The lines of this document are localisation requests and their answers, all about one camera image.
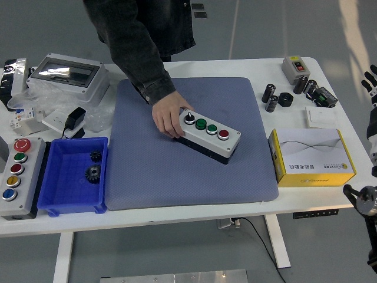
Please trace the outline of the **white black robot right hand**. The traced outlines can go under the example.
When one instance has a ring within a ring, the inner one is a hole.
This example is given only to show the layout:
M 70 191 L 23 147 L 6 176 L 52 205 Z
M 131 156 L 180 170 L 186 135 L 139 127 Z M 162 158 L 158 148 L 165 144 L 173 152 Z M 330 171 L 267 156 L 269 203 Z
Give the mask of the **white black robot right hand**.
M 361 81 L 361 84 L 366 88 L 370 95 L 372 104 L 366 136 L 371 143 L 369 157 L 371 158 L 372 163 L 376 165 L 376 78 L 369 71 L 366 71 L 364 76 L 365 79 Z

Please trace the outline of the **person's right hand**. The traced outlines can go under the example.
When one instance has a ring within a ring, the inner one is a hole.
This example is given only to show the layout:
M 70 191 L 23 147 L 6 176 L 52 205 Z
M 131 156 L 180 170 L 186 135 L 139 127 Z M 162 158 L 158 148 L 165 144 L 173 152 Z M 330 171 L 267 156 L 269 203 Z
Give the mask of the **person's right hand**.
M 152 117 L 161 133 L 170 138 L 179 138 L 185 135 L 179 120 L 181 109 L 194 111 L 194 108 L 178 91 L 172 92 L 153 105 Z

